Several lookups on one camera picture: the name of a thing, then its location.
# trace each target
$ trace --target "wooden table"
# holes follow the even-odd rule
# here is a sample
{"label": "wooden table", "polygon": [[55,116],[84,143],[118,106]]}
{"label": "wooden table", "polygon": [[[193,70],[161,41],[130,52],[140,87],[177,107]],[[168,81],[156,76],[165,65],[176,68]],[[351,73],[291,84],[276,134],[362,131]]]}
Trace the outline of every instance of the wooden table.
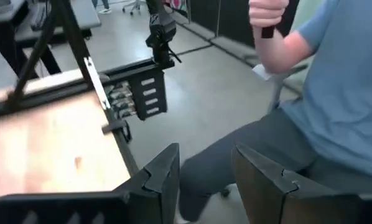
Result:
{"label": "wooden table", "polygon": [[[81,78],[32,80],[26,92]],[[7,90],[0,91],[0,100]],[[0,196],[113,190],[130,178],[95,92],[0,118]]]}

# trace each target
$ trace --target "handle grip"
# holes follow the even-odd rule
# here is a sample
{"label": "handle grip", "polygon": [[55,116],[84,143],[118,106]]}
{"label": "handle grip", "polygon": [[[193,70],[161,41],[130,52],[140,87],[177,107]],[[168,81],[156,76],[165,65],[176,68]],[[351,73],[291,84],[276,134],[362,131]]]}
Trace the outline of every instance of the handle grip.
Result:
{"label": "handle grip", "polygon": [[271,39],[274,35],[274,26],[265,27],[262,29],[262,38],[264,39]]}

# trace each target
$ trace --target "sleeve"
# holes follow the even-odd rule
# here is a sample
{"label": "sleeve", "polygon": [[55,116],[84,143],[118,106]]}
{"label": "sleeve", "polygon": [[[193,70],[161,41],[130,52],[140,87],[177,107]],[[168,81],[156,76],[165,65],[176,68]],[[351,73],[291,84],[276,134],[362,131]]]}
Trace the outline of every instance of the sleeve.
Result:
{"label": "sleeve", "polygon": [[327,30],[331,18],[335,12],[335,8],[338,5],[338,1],[339,0],[325,0],[313,18],[307,21],[298,30],[314,52],[317,51],[320,43],[322,42],[325,31]]}

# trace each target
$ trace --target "person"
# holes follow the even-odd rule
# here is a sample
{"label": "person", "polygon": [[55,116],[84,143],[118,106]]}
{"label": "person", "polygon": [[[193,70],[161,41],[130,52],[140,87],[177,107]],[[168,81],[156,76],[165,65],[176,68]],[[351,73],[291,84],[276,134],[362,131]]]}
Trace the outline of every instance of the person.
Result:
{"label": "person", "polygon": [[[105,8],[100,10],[99,13],[100,14],[110,14],[111,9],[110,9],[110,5],[109,5],[109,0],[101,0],[101,1],[103,2],[103,6]],[[92,3],[93,3],[93,7],[95,7],[95,8],[98,6],[98,0],[92,0]]]}
{"label": "person", "polygon": [[267,71],[288,71],[315,54],[303,97],[187,159],[176,222],[196,222],[210,196],[235,183],[237,142],[327,187],[372,192],[372,1],[325,0],[297,31],[262,39],[263,27],[278,24],[287,5],[249,0],[249,21]]}

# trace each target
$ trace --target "blue t-shirt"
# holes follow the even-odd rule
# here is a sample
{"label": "blue t-shirt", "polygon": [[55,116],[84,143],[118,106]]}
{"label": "blue t-shirt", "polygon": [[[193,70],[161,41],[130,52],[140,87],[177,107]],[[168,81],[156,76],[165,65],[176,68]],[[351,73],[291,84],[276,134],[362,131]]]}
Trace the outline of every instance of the blue t-shirt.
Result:
{"label": "blue t-shirt", "polygon": [[282,109],[321,156],[372,175],[372,0],[326,0],[299,32],[316,55]]}

